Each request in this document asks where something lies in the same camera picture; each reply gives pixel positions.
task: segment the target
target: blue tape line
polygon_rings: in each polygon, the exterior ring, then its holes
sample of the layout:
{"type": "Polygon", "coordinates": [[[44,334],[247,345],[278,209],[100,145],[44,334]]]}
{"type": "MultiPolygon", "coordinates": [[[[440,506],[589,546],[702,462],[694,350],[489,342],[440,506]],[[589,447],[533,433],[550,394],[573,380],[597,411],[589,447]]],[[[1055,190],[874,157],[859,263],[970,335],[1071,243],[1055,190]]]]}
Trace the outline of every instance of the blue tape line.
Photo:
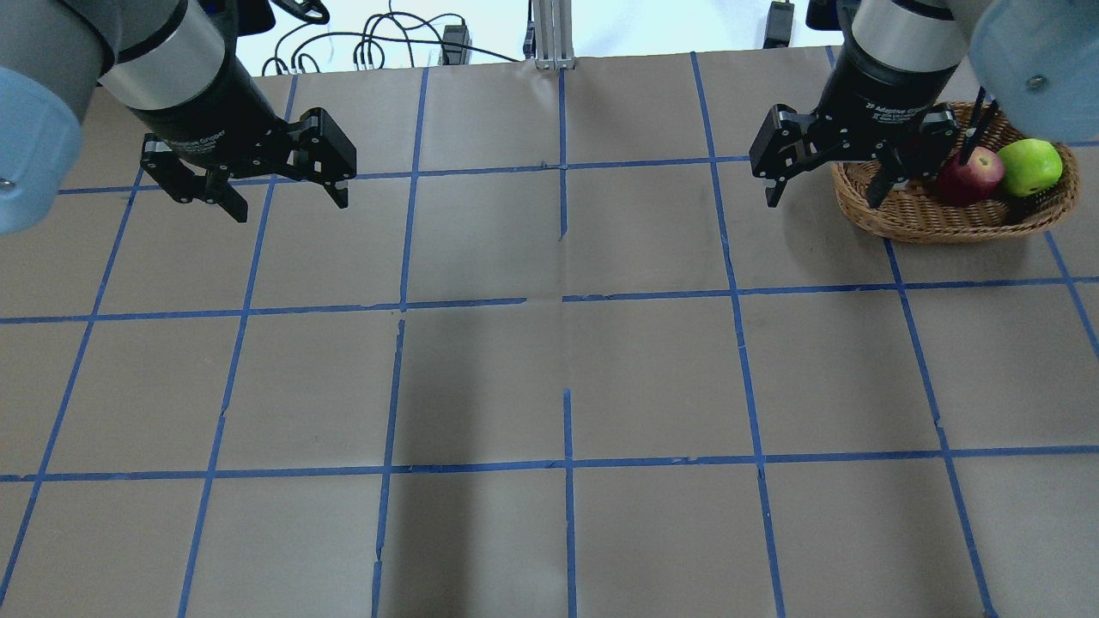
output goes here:
{"type": "Polygon", "coordinates": [[[401,301],[400,310],[408,310],[409,301],[409,265],[412,263],[412,225],[415,222],[415,191],[420,181],[420,146],[423,143],[423,110],[428,103],[429,68],[423,69],[420,78],[420,102],[417,104],[415,141],[412,145],[412,175],[409,183],[409,209],[404,220],[404,253],[401,256],[401,301]]]}
{"type": "Polygon", "coordinates": [[[206,478],[207,473],[197,470],[154,470],[147,472],[59,472],[46,474],[43,481],[56,483],[62,481],[179,481],[186,478],[206,478]]]}
{"type": "Polygon", "coordinates": [[[565,71],[557,71],[557,128],[558,128],[558,166],[560,170],[559,179],[559,192],[560,192],[560,236],[558,240],[564,239],[565,234],[568,232],[568,180],[566,179],[566,174],[568,172],[568,143],[566,135],[566,118],[565,118],[565,71]]]}
{"type": "MultiPolygon", "coordinates": [[[[1069,444],[1061,446],[995,446],[985,449],[952,449],[952,457],[989,459],[1021,456],[1058,456],[1099,454],[1099,444],[1069,444]]],[[[767,463],[826,463],[826,462],[875,462],[899,460],[940,459],[942,451],[867,451],[840,453],[785,453],[766,455],[767,463]]],[[[677,467],[691,465],[753,465],[755,455],[713,455],[702,457],[625,457],[591,460],[533,460],[512,462],[490,462],[475,464],[444,465],[360,465],[331,467],[289,467],[257,470],[217,470],[214,478],[289,478],[311,476],[374,476],[386,472],[391,474],[471,474],[480,472],[511,472],[519,470],[603,468],[603,467],[677,467]]],[[[97,482],[97,481],[175,481],[204,478],[201,470],[191,471],[146,471],[146,472],[66,472],[47,473],[44,483],[97,482]]],[[[33,483],[34,474],[3,474],[0,483],[33,483]]]]}
{"type": "Polygon", "coordinates": [[[352,313],[358,311],[396,311],[400,309],[397,302],[379,302],[378,305],[320,305],[315,307],[267,307],[252,309],[253,316],[288,316],[296,313],[352,313]]]}
{"type": "Polygon", "coordinates": [[[520,165],[517,167],[475,167],[471,169],[435,169],[435,170],[420,170],[417,175],[423,176],[480,176],[485,174],[524,174],[529,172],[545,172],[546,169],[553,169],[545,165],[520,165]]]}
{"type": "Polygon", "coordinates": [[[767,544],[767,562],[770,566],[771,588],[775,594],[775,608],[778,618],[786,618],[786,603],[782,598],[782,581],[778,570],[778,550],[775,547],[775,527],[770,517],[770,495],[767,490],[766,459],[763,440],[759,437],[759,419],[756,415],[755,390],[752,386],[752,369],[748,362],[747,344],[744,341],[744,322],[741,313],[740,294],[737,294],[736,274],[729,251],[729,231],[725,227],[725,207],[721,196],[721,178],[718,176],[718,162],[713,146],[713,128],[710,124],[710,110],[706,102],[706,88],[702,85],[702,71],[698,66],[698,54],[690,53],[691,69],[695,73],[695,86],[698,89],[699,107],[702,111],[702,124],[706,129],[706,148],[710,157],[710,177],[713,181],[713,201],[717,207],[718,229],[721,232],[721,251],[725,260],[725,275],[729,277],[729,289],[733,290],[733,324],[736,331],[736,349],[740,353],[741,374],[744,379],[744,397],[748,409],[748,423],[752,428],[752,450],[756,463],[756,481],[759,487],[759,508],[763,515],[764,537],[767,544]]]}
{"type": "Polygon", "coordinates": [[[1076,305],[1076,312],[1080,316],[1080,323],[1084,324],[1084,331],[1088,333],[1088,341],[1091,343],[1091,352],[1095,353],[1096,358],[1099,358],[1099,340],[1096,339],[1096,331],[1091,327],[1091,320],[1088,318],[1088,310],[1084,307],[1084,300],[1080,298],[1080,291],[1076,289],[1076,283],[1073,276],[1068,274],[1068,265],[1065,264],[1065,258],[1061,255],[1061,250],[1057,247],[1057,241],[1053,239],[1052,232],[1045,233],[1045,241],[1050,245],[1050,253],[1053,254],[1054,261],[1057,262],[1057,268],[1061,269],[1061,275],[1064,277],[1061,283],[1068,287],[1068,294],[1073,297],[1073,304],[1076,305]]]}
{"type": "Polygon", "coordinates": [[[379,600],[381,598],[381,553],[386,547],[386,527],[389,521],[389,485],[392,478],[393,467],[393,445],[397,435],[397,407],[401,393],[401,366],[404,360],[404,320],[397,323],[397,344],[393,351],[393,377],[389,387],[389,420],[386,424],[386,455],[384,460],[384,473],[381,475],[381,495],[378,498],[378,530],[375,536],[375,562],[374,580],[371,583],[373,602],[370,604],[371,618],[378,617],[379,600]]]}
{"type": "Polygon", "coordinates": [[[648,161],[604,161],[597,163],[570,163],[569,169],[608,169],[614,167],[664,167],[669,165],[698,165],[710,163],[709,157],[660,158],[648,161]]]}
{"type": "Polygon", "coordinates": [[[770,296],[781,294],[832,294],[837,291],[876,291],[897,289],[895,284],[857,284],[842,286],[791,286],[791,287],[756,287],[737,290],[740,296],[770,296]]]}
{"type": "Polygon", "coordinates": [[[755,464],[755,455],[725,455],[706,457],[620,457],[576,460],[573,467],[665,467],[687,465],[744,465],[755,464]]]}
{"type": "Polygon", "coordinates": [[[210,446],[210,460],[207,463],[202,483],[202,497],[199,499],[199,512],[195,518],[195,532],[191,534],[191,548],[187,553],[187,570],[184,572],[184,586],[179,594],[179,610],[177,618],[187,616],[187,604],[191,597],[191,583],[195,580],[195,565],[199,559],[199,543],[202,541],[202,529],[206,527],[206,514],[210,506],[210,492],[213,489],[214,471],[218,467],[218,453],[221,452],[221,438],[225,432],[224,415],[218,417],[218,428],[213,432],[213,444],[210,446]]]}
{"type": "MultiPolygon", "coordinates": [[[[126,224],[130,222],[130,213],[133,212],[134,200],[137,198],[137,187],[141,186],[141,180],[144,177],[144,172],[138,169],[137,176],[134,178],[134,183],[131,186],[130,199],[126,200],[126,208],[122,211],[122,219],[119,221],[119,230],[114,234],[114,243],[111,245],[111,253],[107,257],[107,265],[103,267],[103,276],[99,280],[99,288],[96,291],[96,300],[92,304],[91,316],[95,317],[99,312],[99,308],[103,304],[103,295],[107,294],[107,283],[111,278],[111,273],[114,271],[114,261],[119,256],[119,246],[122,245],[122,236],[125,234],[126,224]]],[[[68,410],[69,400],[73,398],[73,389],[76,387],[76,378],[80,374],[80,365],[84,363],[84,355],[88,351],[88,341],[91,340],[91,329],[95,327],[95,322],[89,321],[88,325],[84,329],[84,336],[80,339],[80,347],[77,349],[76,358],[73,361],[73,369],[69,372],[68,382],[65,384],[65,394],[62,396],[60,405],[57,407],[57,416],[54,418],[53,428],[49,430],[49,438],[46,440],[45,451],[42,453],[42,461],[38,464],[38,472],[34,478],[34,486],[31,488],[31,495],[26,500],[26,508],[23,510],[23,519],[19,525],[19,532],[15,534],[15,542],[12,545],[11,554],[8,556],[8,565],[4,567],[3,580],[0,580],[0,606],[3,605],[4,597],[8,596],[8,586],[11,585],[11,577],[15,573],[15,563],[19,561],[19,553],[23,548],[23,540],[26,538],[26,530],[31,525],[31,517],[34,515],[34,506],[38,500],[38,492],[42,489],[42,483],[46,476],[46,470],[49,466],[49,460],[54,454],[54,446],[57,444],[57,435],[62,430],[62,422],[65,420],[65,412],[68,410]]]]}
{"type": "Polygon", "coordinates": [[[728,289],[699,289],[685,291],[642,291],[624,294],[586,294],[563,296],[562,302],[603,302],[608,300],[657,300],[667,298],[721,298],[732,296],[728,289]]]}
{"type": "Polygon", "coordinates": [[[379,180],[382,178],[410,178],[411,172],[377,172],[374,174],[357,174],[356,180],[379,180]]]}
{"type": "Polygon", "coordinates": [[[942,451],[870,451],[862,453],[791,453],[767,455],[767,463],[878,462],[897,460],[933,460],[942,451]]]}
{"type": "Polygon", "coordinates": [[[1019,457],[1041,455],[1099,454],[1099,444],[1070,444],[1064,446],[999,446],[993,449],[957,449],[952,457],[1019,457]]]}
{"type": "Polygon", "coordinates": [[[53,324],[59,322],[88,322],[91,316],[41,316],[35,318],[0,318],[3,324],[53,324]]]}
{"type": "MultiPolygon", "coordinates": [[[[290,93],[287,97],[286,110],[282,119],[289,120],[293,110],[293,100],[298,93],[298,76],[290,80],[290,93]]],[[[267,196],[264,199],[263,213],[259,217],[259,225],[256,230],[256,242],[252,250],[252,263],[248,269],[248,283],[244,291],[244,306],[241,309],[241,321],[236,330],[236,342],[233,345],[233,357],[229,365],[229,375],[225,378],[225,391],[222,396],[221,413],[218,416],[218,426],[214,429],[213,444],[210,446],[210,460],[207,463],[206,481],[202,483],[202,498],[199,500],[199,512],[195,519],[195,533],[191,537],[191,550],[187,556],[187,569],[184,572],[184,584],[179,593],[179,611],[177,618],[187,616],[187,604],[190,602],[191,582],[195,578],[195,565],[198,562],[199,545],[202,540],[202,529],[206,526],[207,508],[210,505],[210,492],[213,488],[213,481],[218,470],[218,456],[221,453],[221,440],[225,431],[225,412],[233,397],[233,387],[236,384],[236,371],[240,366],[241,353],[244,347],[244,338],[248,328],[248,314],[252,309],[252,297],[256,288],[256,273],[259,271],[259,257],[263,254],[264,238],[267,233],[267,221],[270,216],[271,199],[275,196],[276,176],[267,179],[267,196]]]]}
{"type": "Polygon", "coordinates": [[[962,486],[958,483],[957,472],[954,470],[954,459],[951,455],[951,445],[946,440],[946,431],[942,427],[939,401],[935,398],[935,389],[931,383],[931,373],[928,371],[926,357],[923,354],[923,345],[920,342],[920,333],[915,328],[915,320],[912,317],[912,307],[908,300],[904,279],[900,273],[900,265],[897,262],[897,253],[892,243],[886,239],[882,241],[886,254],[889,256],[889,268],[892,271],[893,279],[897,283],[897,295],[900,297],[901,309],[904,312],[904,321],[908,324],[908,334],[912,340],[912,351],[915,353],[915,361],[920,367],[920,377],[923,379],[923,390],[928,397],[928,407],[931,409],[931,418],[935,424],[935,433],[939,435],[939,446],[943,454],[943,463],[946,466],[946,475],[950,478],[951,492],[954,494],[954,505],[957,507],[958,520],[962,523],[962,534],[965,538],[966,549],[969,552],[969,562],[973,565],[974,577],[977,580],[977,591],[980,593],[980,602],[985,607],[985,614],[989,618],[997,618],[996,608],[992,606],[992,598],[988,592],[988,583],[985,581],[985,570],[977,553],[977,543],[974,541],[973,528],[969,525],[969,514],[966,511],[965,499],[962,497],[962,486]]]}
{"type": "Polygon", "coordinates": [[[455,307],[500,307],[507,305],[522,305],[525,298],[478,298],[474,300],[428,300],[422,302],[409,302],[409,309],[451,309],[455,307]]]}
{"type": "Polygon", "coordinates": [[[1034,278],[1034,279],[990,279],[987,282],[934,282],[923,284],[906,283],[908,289],[953,289],[953,288],[978,288],[978,287],[1023,287],[1023,286],[1052,286],[1065,283],[1056,278],[1034,278]]]}
{"type": "Polygon", "coordinates": [[[573,468],[573,390],[565,389],[565,547],[567,550],[568,618],[576,618],[576,490],[573,468]]]}

